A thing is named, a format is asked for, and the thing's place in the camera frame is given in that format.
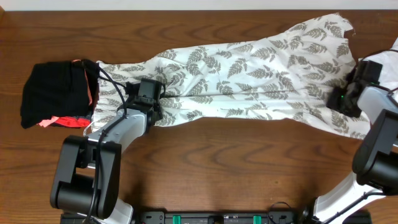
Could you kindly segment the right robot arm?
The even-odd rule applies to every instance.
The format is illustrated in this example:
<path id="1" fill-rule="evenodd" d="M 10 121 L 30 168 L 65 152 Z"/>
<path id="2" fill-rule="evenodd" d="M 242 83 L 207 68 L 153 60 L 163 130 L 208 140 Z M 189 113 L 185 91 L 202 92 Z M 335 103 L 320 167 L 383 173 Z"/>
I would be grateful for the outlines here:
<path id="1" fill-rule="evenodd" d="M 361 61 L 333 89 L 327 107 L 352 118 L 365 113 L 372 126 L 356 151 L 351 173 L 327 194 L 317 197 L 297 223 L 371 224 L 367 204 L 397 195 L 397 102 L 392 90 L 380 86 L 382 64 Z"/>

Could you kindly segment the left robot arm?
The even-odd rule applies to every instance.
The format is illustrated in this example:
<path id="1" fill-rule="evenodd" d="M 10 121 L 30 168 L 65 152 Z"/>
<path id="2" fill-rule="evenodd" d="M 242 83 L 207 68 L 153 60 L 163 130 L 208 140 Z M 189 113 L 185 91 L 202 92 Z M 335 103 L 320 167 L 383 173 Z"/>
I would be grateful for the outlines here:
<path id="1" fill-rule="evenodd" d="M 119 199 L 121 156 L 138 137 L 162 119 L 165 84 L 143 78 L 128 83 L 129 95 L 116 116 L 87 136 L 69 136 L 63 144 L 50 193 L 61 223 L 130 224 L 133 207 Z"/>

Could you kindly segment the white fern print garment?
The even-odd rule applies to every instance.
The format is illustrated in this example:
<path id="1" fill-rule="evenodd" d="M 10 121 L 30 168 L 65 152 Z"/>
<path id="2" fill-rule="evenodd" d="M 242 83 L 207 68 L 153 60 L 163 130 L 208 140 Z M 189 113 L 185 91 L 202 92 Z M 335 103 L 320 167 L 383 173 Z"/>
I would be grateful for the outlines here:
<path id="1" fill-rule="evenodd" d="M 351 28 L 329 14 L 259 40 L 169 49 L 141 63 L 99 66 L 114 82 L 149 78 L 165 85 L 158 126 L 202 117 L 292 119 L 362 139 L 370 129 L 366 115 L 350 118 L 326 106 L 355 66 L 344 37 Z"/>

